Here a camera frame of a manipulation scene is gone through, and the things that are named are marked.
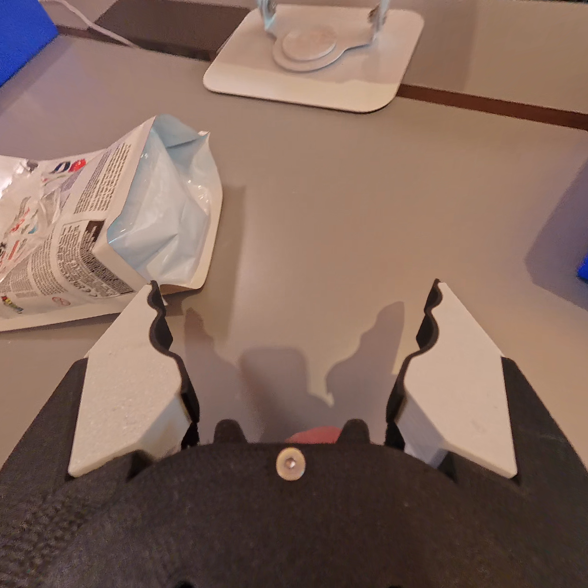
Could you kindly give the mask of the black desk mat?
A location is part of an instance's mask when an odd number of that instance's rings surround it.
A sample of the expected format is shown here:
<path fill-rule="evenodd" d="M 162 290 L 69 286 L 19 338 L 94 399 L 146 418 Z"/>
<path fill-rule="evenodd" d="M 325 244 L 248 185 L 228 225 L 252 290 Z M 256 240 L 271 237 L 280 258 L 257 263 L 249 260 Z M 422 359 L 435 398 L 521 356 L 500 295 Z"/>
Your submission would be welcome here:
<path fill-rule="evenodd" d="M 96 21 L 137 46 L 211 62 L 249 10 L 188 1 L 116 1 Z"/>

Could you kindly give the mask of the printed plastic toy bag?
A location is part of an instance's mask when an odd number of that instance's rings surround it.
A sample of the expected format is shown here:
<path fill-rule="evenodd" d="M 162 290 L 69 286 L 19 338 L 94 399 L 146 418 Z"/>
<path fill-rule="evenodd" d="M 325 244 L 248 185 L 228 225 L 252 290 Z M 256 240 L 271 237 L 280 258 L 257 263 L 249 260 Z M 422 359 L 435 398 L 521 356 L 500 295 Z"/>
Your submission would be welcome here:
<path fill-rule="evenodd" d="M 209 133 L 171 115 L 99 151 L 1 156 L 1 332 L 121 313 L 151 281 L 201 288 L 222 202 Z"/>

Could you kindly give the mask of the white document stand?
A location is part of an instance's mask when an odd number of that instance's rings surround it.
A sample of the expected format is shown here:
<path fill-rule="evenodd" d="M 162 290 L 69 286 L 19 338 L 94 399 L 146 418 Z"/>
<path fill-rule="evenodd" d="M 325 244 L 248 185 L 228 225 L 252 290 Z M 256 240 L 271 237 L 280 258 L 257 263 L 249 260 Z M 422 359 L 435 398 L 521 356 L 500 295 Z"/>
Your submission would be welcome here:
<path fill-rule="evenodd" d="M 424 26 L 375 6 L 257 1 L 203 76 L 215 93 L 366 114 L 396 96 Z"/>

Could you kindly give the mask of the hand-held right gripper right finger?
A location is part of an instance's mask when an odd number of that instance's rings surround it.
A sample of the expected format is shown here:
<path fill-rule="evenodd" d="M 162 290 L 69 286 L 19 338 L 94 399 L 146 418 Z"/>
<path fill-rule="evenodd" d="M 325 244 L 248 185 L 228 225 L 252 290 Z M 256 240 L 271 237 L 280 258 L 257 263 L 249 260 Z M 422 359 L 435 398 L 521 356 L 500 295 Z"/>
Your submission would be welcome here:
<path fill-rule="evenodd" d="M 386 405 L 385 445 L 438 468 L 449 453 L 518 474 L 504 355 L 451 288 L 435 280 Z"/>

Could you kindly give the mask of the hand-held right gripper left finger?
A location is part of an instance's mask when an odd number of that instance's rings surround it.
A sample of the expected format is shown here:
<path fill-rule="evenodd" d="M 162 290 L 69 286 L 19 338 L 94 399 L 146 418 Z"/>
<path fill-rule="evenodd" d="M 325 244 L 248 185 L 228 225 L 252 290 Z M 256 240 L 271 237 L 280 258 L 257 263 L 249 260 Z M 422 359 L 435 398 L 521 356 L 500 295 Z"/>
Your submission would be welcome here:
<path fill-rule="evenodd" d="M 173 337 L 158 284 L 144 286 L 85 358 L 68 473 L 78 478 L 139 452 L 151 461 L 198 433 L 199 403 Z"/>

